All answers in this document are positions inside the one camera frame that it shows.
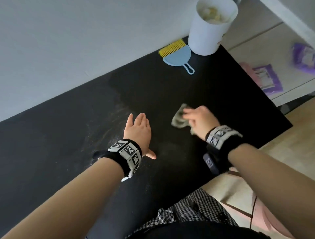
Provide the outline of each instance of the forearm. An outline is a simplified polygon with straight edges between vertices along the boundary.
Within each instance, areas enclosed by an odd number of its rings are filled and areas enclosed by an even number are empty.
[[[296,238],[315,234],[315,181],[251,145],[229,153],[229,161],[266,207]]]
[[[119,186],[124,173],[102,158],[17,224],[4,238],[82,238]]]

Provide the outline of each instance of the black table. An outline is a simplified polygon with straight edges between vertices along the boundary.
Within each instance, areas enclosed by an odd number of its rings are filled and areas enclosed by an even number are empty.
[[[121,184],[89,239],[123,238],[211,179],[205,143],[170,125],[182,103],[206,105],[258,148],[291,127],[222,46],[189,63],[194,75],[153,52],[1,122],[0,236],[121,139],[130,113],[149,118],[157,159]]]

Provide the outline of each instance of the purple package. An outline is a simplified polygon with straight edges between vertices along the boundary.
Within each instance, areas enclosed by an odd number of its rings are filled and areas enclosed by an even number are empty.
[[[315,50],[302,43],[293,45],[293,64],[306,73],[315,74]]]
[[[260,88],[266,95],[272,95],[283,91],[277,74],[273,71],[271,64],[253,68],[256,76],[261,81]]]

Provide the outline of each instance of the dustpan handle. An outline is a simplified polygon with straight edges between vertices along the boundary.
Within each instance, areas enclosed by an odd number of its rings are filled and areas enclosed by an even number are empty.
[[[188,74],[194,74],[195,73],[195,70],[194,70],[194,68],[192,68],[189,64],[188,64],[188,62],[187,63],[185,63],[184,65],[183,65],[183,67],[185,67],[185,69],[186,69],[186,71],[188,72]]]

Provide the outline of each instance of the white container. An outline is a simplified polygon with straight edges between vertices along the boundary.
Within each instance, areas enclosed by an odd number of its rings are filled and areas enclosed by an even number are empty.
[[[214,7],[221,14],[220,22],[205,21],[201,16],[205,9]],[[222,37],[238,14],[238,7],[233,0],[200,0],[196,5],[196,12],[190,28],[188,45],[198,55],[211,55],[221,45]]]

